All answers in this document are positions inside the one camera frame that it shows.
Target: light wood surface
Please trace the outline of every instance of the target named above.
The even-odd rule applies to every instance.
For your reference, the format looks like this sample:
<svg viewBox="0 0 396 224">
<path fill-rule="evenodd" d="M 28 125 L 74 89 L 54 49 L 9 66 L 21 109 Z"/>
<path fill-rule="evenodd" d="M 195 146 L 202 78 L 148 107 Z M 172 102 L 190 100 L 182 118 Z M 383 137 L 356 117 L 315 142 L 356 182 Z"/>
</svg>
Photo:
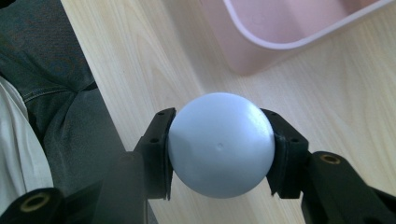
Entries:
<svg viewBox="0 0 396 224">
<path fill-rule="evenodd" d="M 63 0 L 121 139 L 132 150 L 154 114 L 213 91 L 274 110 L 310 142 L 344 156 L 371 186 L 396 195 L 396 5 L 270 69 L 239 76 L 224 61 L 199 0 Z M 160 223 L 304 223 L 300 201 L 266 180 L 216 200 L 176 176 Z"/>
</svg>

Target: plastic container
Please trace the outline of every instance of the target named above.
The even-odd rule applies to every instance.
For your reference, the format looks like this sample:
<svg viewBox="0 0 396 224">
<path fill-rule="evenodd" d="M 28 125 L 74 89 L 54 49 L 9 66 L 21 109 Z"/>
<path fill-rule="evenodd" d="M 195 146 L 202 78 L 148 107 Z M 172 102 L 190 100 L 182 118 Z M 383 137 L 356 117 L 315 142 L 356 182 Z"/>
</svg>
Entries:
<svg viewBox="0 0 396 224">
<path fill-rule="evenodd" d="M 231 68 L 259 72 L 393 0 L 200 0 Z"/>
</svg>

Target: denim leg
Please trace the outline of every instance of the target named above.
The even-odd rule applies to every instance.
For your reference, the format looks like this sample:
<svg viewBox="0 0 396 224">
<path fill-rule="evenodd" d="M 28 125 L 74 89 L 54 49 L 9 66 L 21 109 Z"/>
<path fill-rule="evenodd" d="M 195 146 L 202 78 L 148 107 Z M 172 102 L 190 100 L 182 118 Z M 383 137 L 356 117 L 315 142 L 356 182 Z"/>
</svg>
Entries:
<svg viewBox="0 0 396 224">
<path fill-rule="evenodd" d="M 0 9 L 0 75 L 26 104 L 55 187 L 67 196 L 102 179 L 124 147 L 60 0 Z"/>
</svg>

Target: screw hole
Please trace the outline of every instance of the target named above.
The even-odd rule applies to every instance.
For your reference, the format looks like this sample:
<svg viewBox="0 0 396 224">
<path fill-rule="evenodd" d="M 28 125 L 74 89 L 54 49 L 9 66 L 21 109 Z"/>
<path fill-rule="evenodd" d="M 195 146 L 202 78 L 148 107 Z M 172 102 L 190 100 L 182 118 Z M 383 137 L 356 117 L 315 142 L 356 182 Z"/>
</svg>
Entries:
<svg viewBox="0 0 396 224">
<path fill-rule="evenodd" d="M 338 159 L 332 155 L 328 155 L 328 154 L 322 155 L 322 156 L 320 156 L 320 158 L 323 161 L 326 161 L 327 163 L 333 164 L 333 165 L 340 164 L 340 162 L 341 162 L 340 159 Z"/>
<path fill-rule="evenodd" d="M 21 204 L 21 211 L 25 213 L 33 212 L 44 206 L 50 200 L 48 193 L 40 192 L 26 199 Z"/>
</svg>

